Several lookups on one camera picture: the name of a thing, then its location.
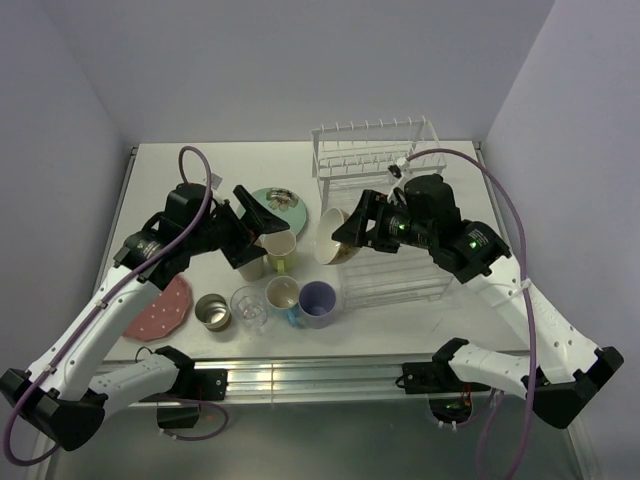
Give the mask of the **yellow-green faceted mug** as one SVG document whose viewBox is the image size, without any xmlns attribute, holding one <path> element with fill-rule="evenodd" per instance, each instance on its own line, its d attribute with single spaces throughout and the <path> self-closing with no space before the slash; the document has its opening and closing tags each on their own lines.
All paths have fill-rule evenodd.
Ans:
<svg viewBox="0 0 640 480">
<path fill-rule="evenodd" d="M 267 252 L 267 262 L 278 274 L 286 274 L 293 268 L 297 255 L 297 238 L 291 230 L 267 234 L 262 240 Z"/>
</svg>

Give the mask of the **beige plastic cup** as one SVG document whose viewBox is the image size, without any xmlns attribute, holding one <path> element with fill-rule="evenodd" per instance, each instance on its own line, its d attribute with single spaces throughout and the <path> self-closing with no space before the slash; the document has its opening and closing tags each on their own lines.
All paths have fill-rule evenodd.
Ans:
<svg viewBox="0 0 640 480">
<path fill-rule="evenodd" d="M 237 269 L 246 282 L 255 282 L 264 276 L 264 259 L 262 256 L 251 260 Z"/>
</svg>

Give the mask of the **floral ceramic bowl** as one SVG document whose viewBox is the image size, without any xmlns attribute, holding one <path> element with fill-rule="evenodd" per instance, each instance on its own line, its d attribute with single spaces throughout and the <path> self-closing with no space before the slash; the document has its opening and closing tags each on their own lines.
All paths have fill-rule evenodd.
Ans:
<svg viewBox="0 0 640 480">
<path fill-rule="evenodd" d="M 332 239 L 333 233 L 344 225 L 349 215 L 340 208 L 329 208 L 316 227 L 314 257 L 321 265 L 338 265 L 351 260 L 360 248 Z"/>
</svg>

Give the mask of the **blue ceramic mug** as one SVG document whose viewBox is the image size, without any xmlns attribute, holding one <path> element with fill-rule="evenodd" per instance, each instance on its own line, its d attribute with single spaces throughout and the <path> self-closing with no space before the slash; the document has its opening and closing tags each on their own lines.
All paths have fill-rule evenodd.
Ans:
<svg viewBox="0 0 640 480">
<path fill-rule="evenodd" d="M 266 286 L 266 300 L 275 316 L 293 328 L 302 326 L 299 319 L 299 283 L 289 276 L 278 276 Z"/>
</svg>

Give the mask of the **purple plastic cup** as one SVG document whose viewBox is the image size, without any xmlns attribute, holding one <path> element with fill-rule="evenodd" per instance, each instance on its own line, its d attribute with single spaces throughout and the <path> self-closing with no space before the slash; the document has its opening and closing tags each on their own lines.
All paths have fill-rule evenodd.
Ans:
<svg viewBox="0 0 640 480">
<path fill-rule="evenodd" d="M 323 281 L 312 281 L 300 291 L 299 307 L 306 326 L 311 329 L 327 327 L 335 314 L 337 293 L 333 286 Z"/>
</svg>

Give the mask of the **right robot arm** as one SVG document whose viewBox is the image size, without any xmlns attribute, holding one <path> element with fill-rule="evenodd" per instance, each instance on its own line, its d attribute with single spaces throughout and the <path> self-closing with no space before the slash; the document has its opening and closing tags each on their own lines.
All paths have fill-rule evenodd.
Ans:
<svg viewBox="0 0 640 480">
<path fill-rule="evenodd" d="M 541 420 L 565 429 L 624 362 L 617 349 L 581 334 L 522 278 L 517 258 L 489 225 L 462 218 L 453 189 L 438 174 L 410 179 L 390 195 L 363 191 L 332 238 L 384 253 L 402 245 L 426 250 L 529 347 L 528 355 L 514 356 L 451 339 L 430 361 L 404 365 L 408 394 L 495 388 L 531 399 Z"/>
</svg>

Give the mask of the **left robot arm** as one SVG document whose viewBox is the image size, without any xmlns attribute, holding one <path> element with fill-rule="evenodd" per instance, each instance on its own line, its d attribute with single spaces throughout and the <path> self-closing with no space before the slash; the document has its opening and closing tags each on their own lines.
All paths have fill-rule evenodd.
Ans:
<svg viewBox="0 0 640 480">
<path fill-rule="evenodd" d="M 215 200 L 201 184 L 172 190 L 163 211 L 129 236 L 103 284 L 63 336 L 27 369 L 9 369 L 1 393 L 22 418 L 55 444 L 73 451 L 108 416 L 153 396 L 183 399 L 195 386 L 194 362 L 173 347 L 108 375 L 97 375 L 106 354 L 133 320 L 184 272 L 192 257 L 219 250 L 234 269 L 265 255 L 258 237 L 289 225 L 241 185 L 233 190 L 244 213 Z"/>
</svg>

